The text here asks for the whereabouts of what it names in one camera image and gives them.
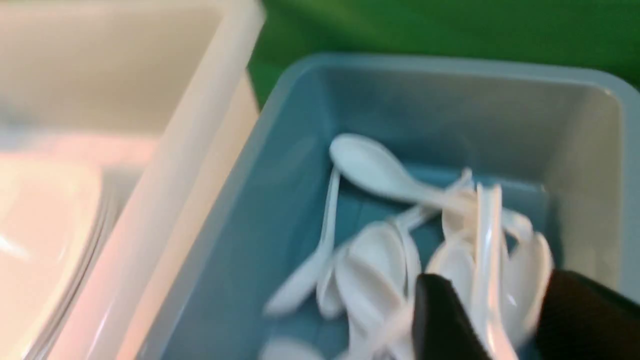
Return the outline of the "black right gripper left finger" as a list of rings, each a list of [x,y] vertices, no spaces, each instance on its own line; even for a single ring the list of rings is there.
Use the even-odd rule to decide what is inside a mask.
[[[416,360],[489,360],[453,283],[423,273],[414,287],[411,330]]]

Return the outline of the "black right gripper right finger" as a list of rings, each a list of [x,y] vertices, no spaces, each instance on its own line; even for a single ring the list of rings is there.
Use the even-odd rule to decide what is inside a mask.
[[[576,271],[554,269],[535,339],[541,360],[638,360],[640,306]]]

